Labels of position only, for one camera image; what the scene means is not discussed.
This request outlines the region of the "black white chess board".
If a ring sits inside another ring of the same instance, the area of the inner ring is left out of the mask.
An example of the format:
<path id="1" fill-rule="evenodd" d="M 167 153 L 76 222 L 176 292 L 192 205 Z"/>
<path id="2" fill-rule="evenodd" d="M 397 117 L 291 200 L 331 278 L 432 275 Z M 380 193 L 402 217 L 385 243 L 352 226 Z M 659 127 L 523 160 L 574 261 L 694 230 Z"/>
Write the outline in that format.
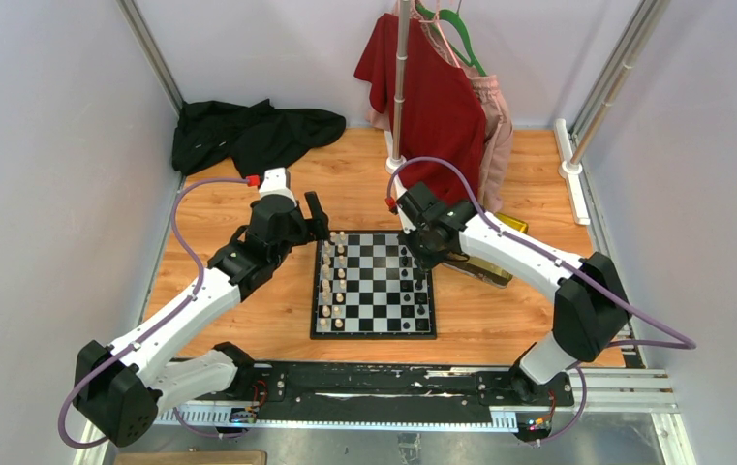
<path id="1" fill-rule="evenodd" d="M 423 339 L 437 337 L 432 272 L 419 268 L 395 231 L 344 231 L 347 236 L 345 329 L 317 333 L 318 243 L 310 337 Z"/>

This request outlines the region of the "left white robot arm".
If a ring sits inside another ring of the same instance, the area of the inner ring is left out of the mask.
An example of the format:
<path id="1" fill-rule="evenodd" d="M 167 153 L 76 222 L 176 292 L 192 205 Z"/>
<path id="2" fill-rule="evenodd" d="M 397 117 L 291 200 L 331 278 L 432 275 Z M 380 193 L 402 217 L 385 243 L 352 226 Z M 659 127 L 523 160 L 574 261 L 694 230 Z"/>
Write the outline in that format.
<path id="1" fill-rule="evenodd" d="M 57 427 L 74 449 L 84 444 L 65 429 L 76 409 L 101 433 L 100 445 L 137 441 L 158 414 L 213 391 L 231 400 L 254 387 L 252 359 L 232 343 L 220 343 L 187 362 L 172 358 L 205 327 L 267 283 L 293 248 L 326 239 L 328 216 L 319 196 L 304 195 L 311 215 L 304 217 L 290 190 L 260 190 L 248 224 L 207 263 L 195 280 L 162 310 L 108 344 L 95 340 L 77 353 L 74 386 L 62 404 Z"/>

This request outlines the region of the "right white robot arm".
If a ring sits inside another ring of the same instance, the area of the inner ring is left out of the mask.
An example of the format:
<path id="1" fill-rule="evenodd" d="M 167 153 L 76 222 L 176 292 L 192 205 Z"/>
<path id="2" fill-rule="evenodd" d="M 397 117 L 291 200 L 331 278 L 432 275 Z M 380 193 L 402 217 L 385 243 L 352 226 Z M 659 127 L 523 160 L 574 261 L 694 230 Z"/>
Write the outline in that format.
<path id="1" fill-rule="evenodd" d="M 560 251 L 471 201 L 447 205 L 423 183 L 401 194 L 395 210 L 410 222 L 401 237 L 419 266 L 432 268 L 450 254 L 479 258 L 552 302 L 551 330 L 516 361 L 510 378 L 512 395 L 523 404 L 545 396 L 558 373 L 598 358 L 630 320 L 616 267 L 602 253 L 583 258 Z"/>

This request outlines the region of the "yellow metal tin box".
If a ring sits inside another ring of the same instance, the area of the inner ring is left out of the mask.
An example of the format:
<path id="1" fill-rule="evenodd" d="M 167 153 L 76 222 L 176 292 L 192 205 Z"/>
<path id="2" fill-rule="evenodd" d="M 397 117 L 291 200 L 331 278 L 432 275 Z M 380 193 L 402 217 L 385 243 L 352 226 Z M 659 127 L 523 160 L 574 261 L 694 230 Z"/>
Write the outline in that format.
<path id="1" fill-rule="evenodd" d="M 518 232 L 528 232 L 529 225 L 526 221 L 511 217 L 501 212 L 495 213 L 494 216 L 502 223 Z M 443 262 L 443 265 L 497 288 L 505 288 L 513 279 L 513 275 L 504 271 L 501 267 L 495 266 L 490 262 L 486 262 L 483 259 L 476 257 L 465 257 L 451 254 Z"/>

